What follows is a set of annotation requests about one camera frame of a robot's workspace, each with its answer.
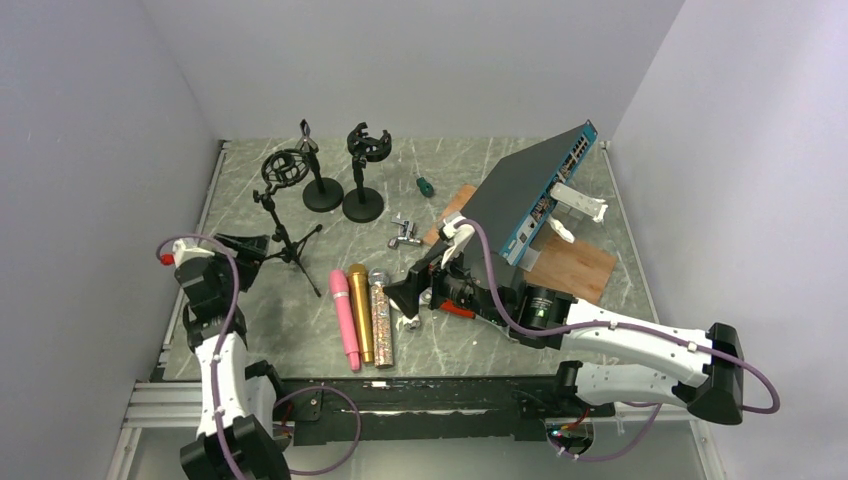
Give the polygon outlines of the white metal bracket stand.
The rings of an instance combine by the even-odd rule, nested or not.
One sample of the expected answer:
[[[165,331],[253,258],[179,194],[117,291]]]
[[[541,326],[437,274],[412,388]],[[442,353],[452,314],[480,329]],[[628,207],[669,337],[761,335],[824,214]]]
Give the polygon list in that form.
[[[561,180],[550,181],[524,211],[518,224],[515,233],[516,246],[520,246],[517,265],[525,271],[533,268],[541,248],[531,244],[544,226],[548,226],[560,239],[573,243],[575,235],[566,226],[566,218],[602,223],[608,208],[606,200],[583,194]]]

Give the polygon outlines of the red handled adjustable wrench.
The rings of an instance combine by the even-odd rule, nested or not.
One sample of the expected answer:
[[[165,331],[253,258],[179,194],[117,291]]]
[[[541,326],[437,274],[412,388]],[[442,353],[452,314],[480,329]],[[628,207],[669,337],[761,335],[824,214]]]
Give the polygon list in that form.
[[[455,315],[455,316],[458,316],[458,317],[461,317],[461,318],[474,319],[476,317],[476,315],[473,311],[465,309],[465,308],[461,308],[451,301],[445,301],[439,307],[439,309],[441,311],[445,312],[445,313]]]

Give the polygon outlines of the blue network switch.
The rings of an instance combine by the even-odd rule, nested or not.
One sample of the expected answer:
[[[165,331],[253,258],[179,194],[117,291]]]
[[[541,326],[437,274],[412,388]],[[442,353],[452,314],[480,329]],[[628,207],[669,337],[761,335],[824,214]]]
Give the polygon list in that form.
[[[568,183],[597,139],[589,120],[511,153],[495,165],[460,209],[486,232],[489,249],[516,266],[557,206],[551,191]]]

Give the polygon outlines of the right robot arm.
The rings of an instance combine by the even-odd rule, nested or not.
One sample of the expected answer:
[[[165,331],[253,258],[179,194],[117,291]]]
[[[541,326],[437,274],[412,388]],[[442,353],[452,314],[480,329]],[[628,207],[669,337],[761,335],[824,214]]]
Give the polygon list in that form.
[[[492,280],[485,274],[483,263],[468,268],[462,258],[445,266],[422,259],[385,292],[406,316],[418,314],[428,293],[429,308],[451,303],[522,345],[617,358],[617,366],[560,364],[550,392],[564,415],[585,406],[648,403],[675,405],[715,424],[742,422],[743,353],[734,327],[716,322],[706,330],[675,329],[641,321],[529,283],[502,262],[496,262]]]

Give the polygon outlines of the wooden board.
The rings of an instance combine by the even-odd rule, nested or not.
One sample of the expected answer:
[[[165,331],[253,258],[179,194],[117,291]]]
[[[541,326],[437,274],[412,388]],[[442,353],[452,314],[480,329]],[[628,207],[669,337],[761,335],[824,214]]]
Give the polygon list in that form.
[[[478,187],[462,185],[437,220],[442,221],[446,216],[460,212]],[[489,249],[496,272],[505,280],[516,274],[532,284],[564,291],[595,304],[599,302],[616,265],[610,253],[583,240],[567,243],[548,226],[543,227],[531,246],[540,247],[541,253],[530,271],[507,264]]]

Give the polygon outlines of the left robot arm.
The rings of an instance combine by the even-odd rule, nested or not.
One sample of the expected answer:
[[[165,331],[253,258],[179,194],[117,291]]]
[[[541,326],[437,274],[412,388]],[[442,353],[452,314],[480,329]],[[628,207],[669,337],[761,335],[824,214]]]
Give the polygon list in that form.
[[[174,268],[185,298],[183,326],[200,364],[201,413],[194,440],[180,450],[189,479],[289,479],[273,419],[287,392],[266,361],[247,361],[247,329],[238,296],[244,291],[237,259],[224,244],[192,234],[173,239],[160,260]]]

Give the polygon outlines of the chrome faucet fitting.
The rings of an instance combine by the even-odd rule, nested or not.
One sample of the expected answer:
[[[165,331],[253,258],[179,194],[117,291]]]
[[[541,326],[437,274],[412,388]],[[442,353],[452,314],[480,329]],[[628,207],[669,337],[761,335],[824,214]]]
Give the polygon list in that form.
[[[400,213],[391,219],[398,226],[398,234],[389,239],[387,246],[396,250],[400,245],[421,246],[422,240],[416,236],[416,223],[404,219]]]

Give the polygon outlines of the rhinestone silver microphone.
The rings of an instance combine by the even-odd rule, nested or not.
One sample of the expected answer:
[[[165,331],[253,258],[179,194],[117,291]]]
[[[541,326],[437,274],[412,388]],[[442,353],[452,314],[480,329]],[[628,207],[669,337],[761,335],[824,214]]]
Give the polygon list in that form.
[[[373,364],[378,369],[394,366],[393,331],[391,305],[384,287],[389,283],[389,274],[381,268],[374,268],[368,274],[372,333],[374,344]]]

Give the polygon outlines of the pink microphone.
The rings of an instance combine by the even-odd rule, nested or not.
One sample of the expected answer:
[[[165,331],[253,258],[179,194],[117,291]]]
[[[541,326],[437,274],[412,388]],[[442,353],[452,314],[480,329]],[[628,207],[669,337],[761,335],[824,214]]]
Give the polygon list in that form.
[[[347,277],[340,269],[332,270],[329,274],[328,284],[334,301],[343,349],[349,368],[352,372],[359,372],[362,361]]]

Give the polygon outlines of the gold microphone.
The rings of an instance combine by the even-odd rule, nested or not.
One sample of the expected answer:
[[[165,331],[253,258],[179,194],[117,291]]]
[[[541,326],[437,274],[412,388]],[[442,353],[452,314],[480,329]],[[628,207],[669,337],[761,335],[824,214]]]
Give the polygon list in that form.
[[[355,263],[348,269],[351,307],[362,362],[374,362],[374,339],[370,309],[368,272],[364,264]]]

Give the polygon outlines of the black round-base clip stand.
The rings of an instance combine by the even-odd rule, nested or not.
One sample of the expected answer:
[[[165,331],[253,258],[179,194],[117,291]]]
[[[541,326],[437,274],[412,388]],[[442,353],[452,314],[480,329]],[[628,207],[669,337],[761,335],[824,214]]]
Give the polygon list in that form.
[[[313,180],[304,187],[302,200],[306,208],[313,212],[332,211],[343,202],[343,188],[337,180],[325,178],[322,175],[317,158],[319,147],[311,138],[311,128],[306,119],[300,121],[300,131],[301,138],[296,144],[296,149],[304,157],[313,174]]]

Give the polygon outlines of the black aluminium front rail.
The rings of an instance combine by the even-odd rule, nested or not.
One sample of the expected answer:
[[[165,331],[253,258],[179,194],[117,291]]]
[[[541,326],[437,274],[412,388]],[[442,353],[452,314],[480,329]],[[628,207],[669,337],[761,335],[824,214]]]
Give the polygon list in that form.
[[[360,440],[413,440],[512,437],[543,440],[547,423],[576,419],[582,413],[554,405],[553,376],[408,377],[287,379],[282,394],[328,385],[345,393],[362,415]],[[199,382],[136,383],[123,427],[189,428],[200,420]],[[295,446],[324,445],[353,439],[352,407],[331,392],[299,394],[277,407],[294,428]],[[616,403],[594,407],[592,426],[612,426],[613,434],[638,431],[651,409]]]

